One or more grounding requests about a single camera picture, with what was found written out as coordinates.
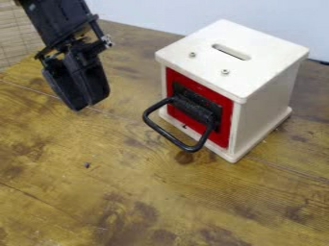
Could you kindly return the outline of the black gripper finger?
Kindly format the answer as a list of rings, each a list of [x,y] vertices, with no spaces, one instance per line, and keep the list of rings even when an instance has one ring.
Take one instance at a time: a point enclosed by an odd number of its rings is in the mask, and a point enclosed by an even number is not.
[[[43,75],[66,106],[74,111],[80,111],[87,106],[87,103],[63,60],[48,60]]]
[[[84,53],[71,50],[64,56],[63,63],[71,77],[70,103],[74,106],[98,104],[111,92],[99,57],[88,57]]]

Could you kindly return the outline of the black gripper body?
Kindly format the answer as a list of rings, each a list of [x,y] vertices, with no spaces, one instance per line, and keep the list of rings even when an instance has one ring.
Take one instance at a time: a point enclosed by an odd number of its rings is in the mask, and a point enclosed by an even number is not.
[[[67,46],[92,31],[98,40],[94,47],[102,52],[114,44],[99,24],[99,15],[94,14],[84,0],[15,0],[31,20],[45,48],[35,59],[45,62],[47,54],[56,50],[64,53]]]

